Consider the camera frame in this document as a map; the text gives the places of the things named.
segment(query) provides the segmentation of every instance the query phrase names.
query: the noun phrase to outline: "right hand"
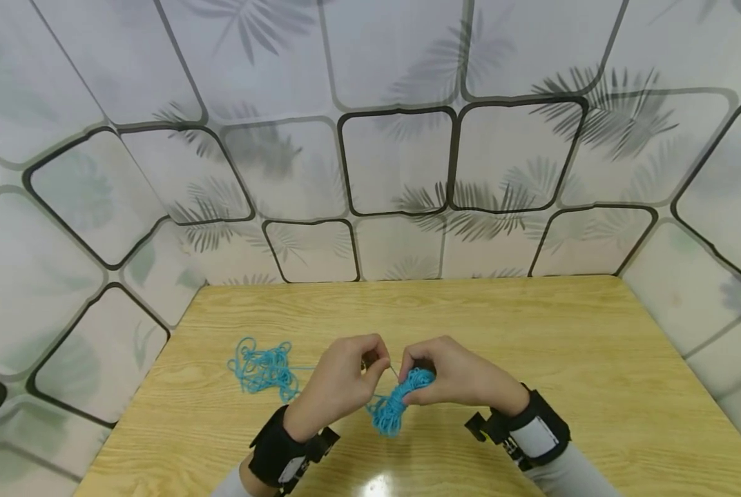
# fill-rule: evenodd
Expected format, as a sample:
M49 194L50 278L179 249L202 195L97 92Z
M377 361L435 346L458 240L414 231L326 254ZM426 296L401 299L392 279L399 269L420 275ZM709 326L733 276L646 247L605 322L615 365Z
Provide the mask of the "right hand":
M465 406L494 407L507 416L521 413L530 402L528 390L509 373L464 349L444 335L409 345L403 350L398 381L406 380L416 360L429 360L436 380L403 398L407 406L453 402Z

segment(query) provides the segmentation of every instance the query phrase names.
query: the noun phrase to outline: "wooden table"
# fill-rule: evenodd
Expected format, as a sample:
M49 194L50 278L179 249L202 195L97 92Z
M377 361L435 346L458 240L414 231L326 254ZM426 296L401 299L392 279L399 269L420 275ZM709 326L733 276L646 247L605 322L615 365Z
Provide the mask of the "wooden table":
M280 406L275 391L241 393L225 367L240 338L291 340L292 365L311 366L335 337L372 331L394 366L407 344L446 333L537 387L626 496L741 496L741 437L625 284L604 276L204 288L77 495L209 495ZM386 373L379 389L394 385ZM393 439L360 410L293 494L541 495L463 428L475 410L412 407Z

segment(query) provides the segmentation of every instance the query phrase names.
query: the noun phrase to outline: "yarn ball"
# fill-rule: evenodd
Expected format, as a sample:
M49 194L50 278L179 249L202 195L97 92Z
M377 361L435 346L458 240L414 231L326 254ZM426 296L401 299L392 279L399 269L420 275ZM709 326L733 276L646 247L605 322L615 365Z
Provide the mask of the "yarn ball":
M392 389L389 396L376 396L376 403L366 406L374 428L383 436L397 436L401 432L401 417L406 410L403 397L418 388L431 385L434 380L436 376L433 372L415 367L409 371L405 381Z
M279 388L282 403L287 404L300 392L298 378L294 369L314 369L313 367L290 367L287 354L293 349L290 342L282 342L270 350L257 350L257 341L251 336L239 341L235 347L235 357L226 362L226 367L234 372L240 388L249 393L264 389Z

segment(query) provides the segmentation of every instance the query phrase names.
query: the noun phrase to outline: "wrist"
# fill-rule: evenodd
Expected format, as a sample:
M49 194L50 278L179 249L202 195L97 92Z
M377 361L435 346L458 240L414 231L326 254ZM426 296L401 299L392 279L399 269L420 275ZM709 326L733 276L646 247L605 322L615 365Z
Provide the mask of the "wrist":
M492 394L489 407L513 418L528 408L530 392L511 375L508 375L505 371L502 372L503 376L501 381L497 383L494 394Z
M302 403L302 398L298 397L285 411L285 418L282 419L282 427L290 438L302 444L313 436L317 435L323 426L318 425L316 419L312 414L312 411L307 408L305 403Z

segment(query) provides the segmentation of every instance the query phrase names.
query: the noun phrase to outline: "wrist strap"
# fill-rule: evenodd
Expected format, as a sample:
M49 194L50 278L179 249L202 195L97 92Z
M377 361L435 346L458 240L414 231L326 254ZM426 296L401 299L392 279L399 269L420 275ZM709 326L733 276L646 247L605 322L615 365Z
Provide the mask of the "wrist strap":
M476 439L487 438L496 445L504 445L522 471L543 466L558 459L571 441L569 425L541 397L538 391L530 392L528 407L514 417L496 409L484 419L475 413L464 424Z
M293 440L282 424L286 410L287 406L277 409L249 445L254 448L249 470L265 485L280 488L277 496L290 494L309 463L320 462L340 439L327 427L306 443Z

